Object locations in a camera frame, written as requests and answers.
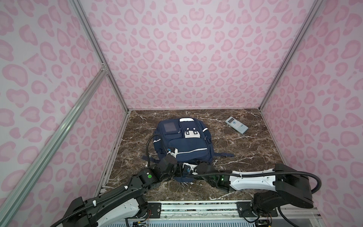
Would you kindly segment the navy blue backpack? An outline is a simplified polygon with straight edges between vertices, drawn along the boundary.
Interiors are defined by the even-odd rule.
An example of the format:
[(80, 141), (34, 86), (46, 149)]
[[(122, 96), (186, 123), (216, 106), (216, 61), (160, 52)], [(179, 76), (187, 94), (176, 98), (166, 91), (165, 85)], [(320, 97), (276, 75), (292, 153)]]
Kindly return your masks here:
[(181, 164), (212, 164), (214, 157), (234, 157), (230, 153), (214, 151), (211, 133), (200, 120), (185, 117), (163, 120), (158, 123), (152, 138), (158, 159), (150, 158), (152, 163), (159, 163), (168, 148), (177, 148), (177, 161)]

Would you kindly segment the light blue calculator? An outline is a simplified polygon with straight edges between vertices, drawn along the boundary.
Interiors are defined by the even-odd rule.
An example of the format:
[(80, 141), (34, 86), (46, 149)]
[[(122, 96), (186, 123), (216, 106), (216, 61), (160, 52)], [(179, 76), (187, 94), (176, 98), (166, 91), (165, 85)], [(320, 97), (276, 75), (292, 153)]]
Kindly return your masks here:
[(229, 117), (227, 120), (225, 120), (225, 122), (228, 126), (232, 127), (234, 130), (236, 130), (240, 134), (244, 134), (249, 129), (249, 127), (242, 124), (240, 121), (236, 120), (233, 117)]

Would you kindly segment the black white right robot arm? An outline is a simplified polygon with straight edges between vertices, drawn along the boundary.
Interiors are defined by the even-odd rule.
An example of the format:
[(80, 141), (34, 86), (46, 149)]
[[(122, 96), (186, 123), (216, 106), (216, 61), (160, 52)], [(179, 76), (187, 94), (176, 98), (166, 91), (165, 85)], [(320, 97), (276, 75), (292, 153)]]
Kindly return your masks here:
[(298, 208), (313, 208), (313, 193), (309, 174), (284, 165), (260, 172), (218, 171), (207, 163), (191, 170), (190, 177), (205, 180), (209, 185), (226, 193), (246, 189), (262, 190), (254, 194), (250, 207), (254, 212), (269, 212), (291, 204)]

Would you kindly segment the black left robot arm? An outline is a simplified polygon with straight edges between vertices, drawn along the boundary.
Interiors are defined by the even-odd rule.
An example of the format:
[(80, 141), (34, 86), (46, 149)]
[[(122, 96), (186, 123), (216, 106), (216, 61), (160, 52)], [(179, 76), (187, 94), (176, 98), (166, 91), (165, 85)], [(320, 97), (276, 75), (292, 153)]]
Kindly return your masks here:
[(68, 211), (60, 220), (52, 224), (57, 227), (96, 227), (98, 221), (131, 199), (137, 199), (144, 193), (160, 186), (164, 181), (171, 180), (180, 171), (180, 163), (172, 155), (167, 155), (159, 163), (143, 168), (132, 175), (129, 181), (103, 195), (83, 201), (75, 199)]

